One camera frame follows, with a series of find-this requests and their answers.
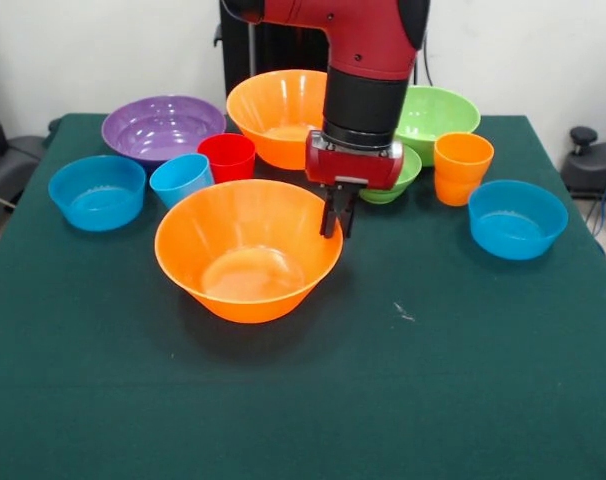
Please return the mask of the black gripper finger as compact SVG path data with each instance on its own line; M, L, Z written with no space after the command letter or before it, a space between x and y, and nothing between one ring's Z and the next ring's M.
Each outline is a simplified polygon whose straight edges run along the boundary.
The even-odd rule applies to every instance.
M349 239L351 237L354 214L356 209L356 194L350 192L347 196L347 203L340 213L340 223L343 232L343 237Z
M324 208L321 220L320 234L323 237L332 237L335 231L337 212L335 210L335 188L325 189Z

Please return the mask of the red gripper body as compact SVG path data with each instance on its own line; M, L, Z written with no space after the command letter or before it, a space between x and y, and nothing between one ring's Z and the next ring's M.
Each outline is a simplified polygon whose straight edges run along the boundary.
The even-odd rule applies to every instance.
M383 150L354 150L330 142L318 130L310 131L306 139L305 173L309 181L317 184L348 183L390 190L403 163L404 148L397 141Z

